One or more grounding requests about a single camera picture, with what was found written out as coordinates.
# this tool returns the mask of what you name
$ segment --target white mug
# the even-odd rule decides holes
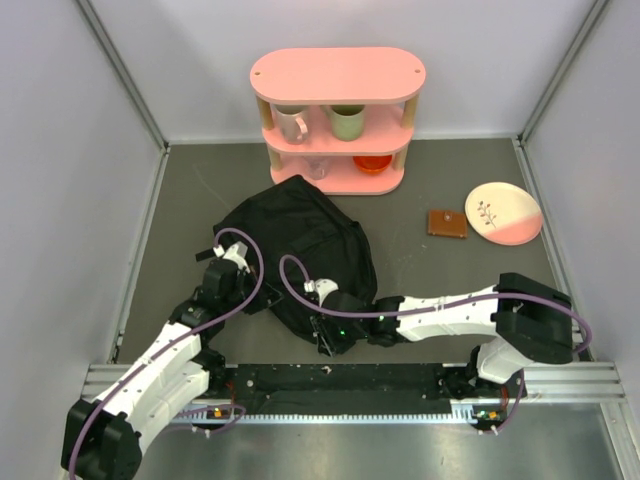
[[[309,109],[304,105],[275,105],[276,122],[284,139],[293,144],[309,138]]]

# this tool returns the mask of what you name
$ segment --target white plate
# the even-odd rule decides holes
[[[522,245],[538,236],[543,218],[531,195],[510,183],[485,183],[474,188],[464,206],[473,229],[500,245]]]

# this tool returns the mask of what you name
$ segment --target brown wallet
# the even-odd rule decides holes
[[[427,233],[441,237],[467,238],[467,216],[451,210],[429,210]]]

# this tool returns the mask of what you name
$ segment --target shelf tier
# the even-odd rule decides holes
[[[279,105],[392,104],[415,96],[427,73],[399,48],[287,48],[258,60],[250,78],[256,95]]]
[[[367,175],[358,170],[352,157],[333,157],[327,176],[321,180],[307,176],[308,167],[303,157],[282,157],[282,163],[282,170],[271,169],[271,178],[275,183],[302,175],[329,195],[382,195],[394,190],[404,177],[404,170],[394,170],[392,167],[378,175]]]
[[[309,107],[309,138],[299,145],[288,143],[277,124],[262,129],[267,144],[276,152],[292,155],[388,155],[404,148],[413,136],[413,128],[402,128],[402,109],[395,105],[367,105],[364,132],[351,142],[338,140],[331,123],[320,107]]]

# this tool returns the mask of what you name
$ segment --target green mug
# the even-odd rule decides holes
[[[350,142],[364,131],[364,105],[322,107],[331,122],[331,132],[339,140]]]

